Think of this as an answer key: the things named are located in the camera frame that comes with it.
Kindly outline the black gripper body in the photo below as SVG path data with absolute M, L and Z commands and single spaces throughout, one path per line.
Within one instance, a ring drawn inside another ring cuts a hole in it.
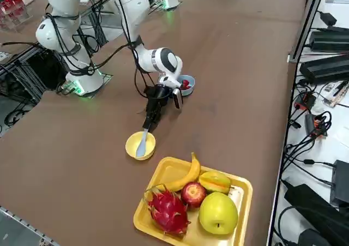
M 162 108 L 167 104 L 170 97 L 170 88 L 162 84 L 155 86 L 146 86 L 143 91 L 147 98 L 146 113 L 154 113 L 157 109 Z

